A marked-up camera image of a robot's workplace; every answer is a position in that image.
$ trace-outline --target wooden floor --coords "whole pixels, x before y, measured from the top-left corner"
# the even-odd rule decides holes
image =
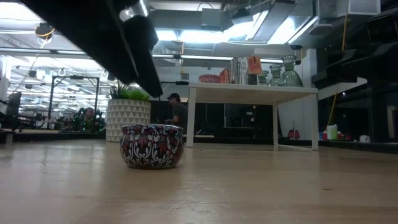
[[[134,170],[117,144],[0,150],[0,223],[398,223],[398,156],[195,144],[176,169]]]

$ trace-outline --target decorative bowl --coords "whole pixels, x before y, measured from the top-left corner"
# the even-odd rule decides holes
[[[220,76],[218,75],[200,75],[199,82],[220,83]]]
[[[122,127],[121,155],[130,168],[169,169],[180,161],[183,129],[165,124],[135,124]]]

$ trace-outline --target green plant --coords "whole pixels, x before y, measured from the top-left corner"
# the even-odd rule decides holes
[[[143,93],[139,89],[130,90],[130,85],[120,84],[111,89],[112,99],[129,99],[129,100],[142,100],[149,101],[149,95]]]

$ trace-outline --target table leg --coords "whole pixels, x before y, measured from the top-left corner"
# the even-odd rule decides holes
[[[195,127],[195,106],[197,101],[197,89],[189,88],[188,99],[188,129],[187,129],[187,147],[193,147],[193,136]]]
[[[272,105],[272,127],[274,132],[274,145],[278,145],[278,103]]]
[[[311,135],[312,135],[312,150],[318,150],[319,127],[318,127],[318,95],[312,94],[311,98]]]

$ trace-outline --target person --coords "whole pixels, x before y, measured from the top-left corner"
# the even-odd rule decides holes
[[[188,109],[181,103],[180,95],[178,93],[172,93],[167,99],[173,107],[173,119],[165,120],[165,124],[181,127],[183,128],[184,134],[187,133]]]

